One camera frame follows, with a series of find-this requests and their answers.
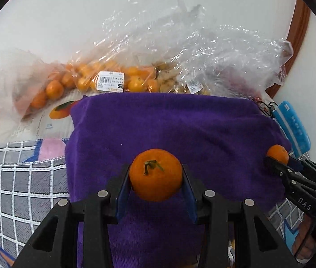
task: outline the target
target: checkered cloth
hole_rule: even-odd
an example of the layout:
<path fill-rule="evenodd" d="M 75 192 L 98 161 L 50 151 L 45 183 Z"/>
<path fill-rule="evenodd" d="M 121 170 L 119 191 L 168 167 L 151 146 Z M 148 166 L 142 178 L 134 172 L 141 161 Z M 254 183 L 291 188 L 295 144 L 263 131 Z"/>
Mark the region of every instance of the checkered cloth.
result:
<path fill-rule="evenodd" d="M 34 155 L 38 141 L 0 148 L 0 267 L 3 253 L 15 259 L 60 198 L 68 198 L 65 158 L 20 163 Z"/>

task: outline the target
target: plastic bag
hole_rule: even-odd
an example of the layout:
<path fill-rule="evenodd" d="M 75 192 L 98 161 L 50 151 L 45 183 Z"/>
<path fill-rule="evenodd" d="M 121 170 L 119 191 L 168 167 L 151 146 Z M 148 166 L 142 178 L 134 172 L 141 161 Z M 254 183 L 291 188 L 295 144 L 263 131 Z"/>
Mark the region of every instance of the plastic bag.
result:
<path fill-rule="evenodd" d="M 216 28 L 202 6 L 188 12 L 182 0 L 129 0 L 98 36 L 67 65 L 83 92 L 255 97 L 282 83 L 281 66 L 293 54 L 287 41 L 242 27 Z"/>
<path fill-rule="evenodd" d="M 60 63 L 44 63 L 38 56 L 20 50 L 2 52 L 0 144 L 7 142 L 7 138 L 19 126 L 23 117 L 62 97 L 65 88 L 68 90 L 73 87 L 75 84 L 71 73 Z"/>
<path fill-rule="evenodd" d="M 156 78 L 167 70 L 164 64 L 169 60 L 163 57 L 169 46 L 157 47 L 157 40 L 164 25 L 172 23 L 176 28 L 174 17 L 184 13 L 181 0 L 129 0 L 103 23 L 102 39 L 78 51 L 68 63 L 77 88 L 82 92 L 160 92 Z"/>

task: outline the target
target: orange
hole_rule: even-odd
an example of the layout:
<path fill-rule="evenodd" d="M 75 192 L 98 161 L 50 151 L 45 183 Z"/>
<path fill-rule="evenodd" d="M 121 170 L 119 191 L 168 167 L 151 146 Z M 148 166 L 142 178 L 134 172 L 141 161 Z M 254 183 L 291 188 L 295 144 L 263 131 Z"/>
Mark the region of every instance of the orange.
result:
<path fill-rule="evenodd" d="M 105 63 L 105 69 L 107 71 L 121 72 L 121 67 L 114 60 L 109 60 Z"/>
<path fill-rule="evenodd" d="M 139 69 L 135 66 L 130 66 L 124 69 L 124 74 L 128 76 L 139 76 Z"/>
<path fill-rule="evenodd" d="M 94 73 L 99 73 L 100 71 L 104 70 L 104 65 L 100 62 L 94 62 L 92 65 L 91 65 Z"/>
<path fill-rule="evenodd" d="M 35 95 L 32 102 L 30 103 L 30 106 L 34 109 L 41 109 L 45 107 L 47 102 L 47 95 L 44 91 L 40 91 Z"/>
<path fill-rule="evenodd" d="M 70 116 L 71 108 L 76 105 L 79 101 L 69 101 L 61 104 L 51 110 L 49 118 L 53 120 L 63 119 Z"/>
<path fill-rule="evenodd" d="M 156 77 L 155 75 L 155 67 L 142 67 L 138 70 L 138 75 L 143 79 L 153 79 Z"/>
<path fill-rule="evenodd" d="M 83 77 L 90 77 L 93 75 L 93 69 L 86 64 L 80 64 L 77 68 L 77 72 L 79 72 Z"/>
<path fill-rule="evenodd" d="M 88 90 L 88 88 L 90 87 L 90 82 L 91 82 L 90 79 L 87 79 L 85 77 L 81 77 L 77 81 L 76 86 L 79 89 L 79 91 L 86 92 Z"/>
<path fill-rule="evenodd" d="M 267 156 L 270 156 L 285 165 L 287 165 L 289 161 L 288 152 L 281 145 L 273 145 L 271 148 L 269 148 L 267 151 Z"/>
<path fill-rule="evenodd" d="M 63 73 L 59 71 L 53 71 L 51 74 L 48 75 L 50 80 L 60 81 L 63 77 Z"/>
<path fill-rule="evenodd" d="M 14 101 L 14 106 L 17 110 L 17 112 L 21 115 L 21 116 L 25 116 L 27 114 L 30 113 L 30 109 L 28 107 L 29 101 L 26 98 L 26 96 L 23 96 L 19 99 L 17 99 L 16 101 Z"/>
<path fill-rule="evenodd" d="M 127 67 L 125 67 L 125 66 L 121 66 L 121 72 L 123 72 L 123 73 L 126 73 L 127 72 Z"/>
<path fill-rule="evenodd" d="M 64 74 L 64 76 L 61 79 L 61 83 L 68 90 L 71 90 L 76 87 L 71 72 L 67 72 Z"/>
<path fill-rule="evenodd" d="M 93 90 L 93 91 L 97 91 L 97 78 L 98 78 L 98 75 L 97 76 L 94 76 L 90 82 L 90 88 Z"/>
<path fill-rule="evenodd" d="M 51 81 L 45 91 L 49 99 L 57 100 L 63 96 L 64 87 L 59 81 Z"/>
<path fill-rule="evenodd" d="M 163 201 L 182 185 L 182 165 L 168 151 L 150 149 L 139 154 L 129 169 L 134 192 L 144 200 Z"/>
<path fill-rule="evenodd" d="M 147 90 L 143 79 L 141 79 L 139 76 L 130 77 L 127 87 L 130 92 L 144 92 Z"/>
<path fill-rule="evenodd" d="M 157 80 L 146 81 L 148 92 L 159 92 L 160 86 Z"/>
<path fill-rule="evenodd" d="M 68 71 L 72 71 L 75 69 L 75 67 L 72 65 L 71 62 L 68 62 L 65 66 L 65 69 L 67 69 Z"/>

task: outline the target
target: blue package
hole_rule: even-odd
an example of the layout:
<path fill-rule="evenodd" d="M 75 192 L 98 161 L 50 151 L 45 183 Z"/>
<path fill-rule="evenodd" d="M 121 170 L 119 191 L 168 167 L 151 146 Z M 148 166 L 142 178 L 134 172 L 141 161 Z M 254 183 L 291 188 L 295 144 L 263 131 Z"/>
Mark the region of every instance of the blue package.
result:
<path fill-rule="evenodd" d="M 292 143 L 294 156 L 298 158 L 309 151 L 311 147 L 309 136 L 292 105 L 284 101 L 275 107 L 272 113 Z"/>

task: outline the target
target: orange stem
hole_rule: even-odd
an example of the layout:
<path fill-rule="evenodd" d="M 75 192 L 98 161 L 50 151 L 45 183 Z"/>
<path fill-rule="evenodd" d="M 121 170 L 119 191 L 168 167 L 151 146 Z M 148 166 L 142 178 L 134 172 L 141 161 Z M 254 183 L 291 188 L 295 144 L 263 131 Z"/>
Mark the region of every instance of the orange stem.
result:
<path fill-rule="evenodd" d="M 161 171 L 164 171 L 163 167 L 156 160 L 148 160 L 144 163 L 144 175 L 148 175 L 148 166 L 150 168 L 158 166 Z"/>

